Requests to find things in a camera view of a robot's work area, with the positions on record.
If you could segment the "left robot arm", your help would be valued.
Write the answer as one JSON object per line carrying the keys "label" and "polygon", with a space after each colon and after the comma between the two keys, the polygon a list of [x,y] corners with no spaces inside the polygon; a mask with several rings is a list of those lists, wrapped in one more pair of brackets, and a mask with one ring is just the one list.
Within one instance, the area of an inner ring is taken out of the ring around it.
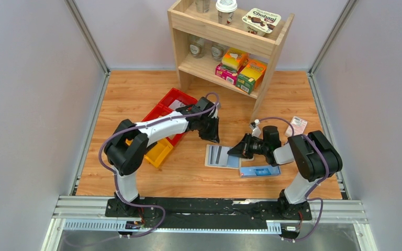
{"label": "left robot arm", "polygon": [[133,123],[123,120],[101,145],[98,159],[113,173],[115,194],[120,201],[135,206],[138,198],[137,170],[144,156],[157,141],[168,136],[198,131],[202,140],[219,143],[219,102],[200,98],[196,104],[179,107],[150,121]]}

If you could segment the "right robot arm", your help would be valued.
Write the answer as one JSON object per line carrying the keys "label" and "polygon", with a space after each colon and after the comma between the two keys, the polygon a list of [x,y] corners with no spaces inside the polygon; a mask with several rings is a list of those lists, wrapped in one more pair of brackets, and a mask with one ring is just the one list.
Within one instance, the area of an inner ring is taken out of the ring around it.
{"label": "right robot arm", "polygon": [[245,134],[227,154],[244,159],[262,155],[273,167],[294,162],[298,173],[279,197],[279,200],[287,205],[306,202],[320,183],[343,167],[341,156],[321,131],[313,131],[306,135],[292,134],[284,145],[276,126],[264,126],[262,134],[263,138],[251,133]]}

